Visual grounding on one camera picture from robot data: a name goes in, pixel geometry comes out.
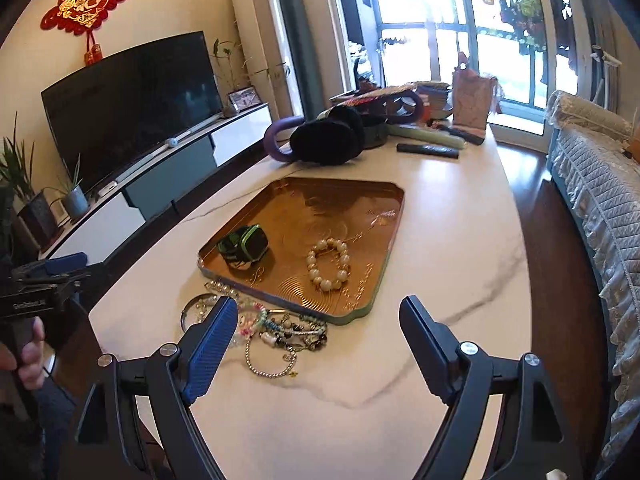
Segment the person's left hand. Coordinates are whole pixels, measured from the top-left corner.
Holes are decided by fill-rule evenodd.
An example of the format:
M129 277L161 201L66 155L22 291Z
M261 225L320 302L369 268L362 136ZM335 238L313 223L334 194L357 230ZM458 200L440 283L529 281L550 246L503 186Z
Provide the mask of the person's left hand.
M30 391L38 390L44 382L43 322L36 316L32 321L32 339L21 350L21 364L17 364L15 354L2 342L0 344L0 368L5 372L17 371L23 386Z

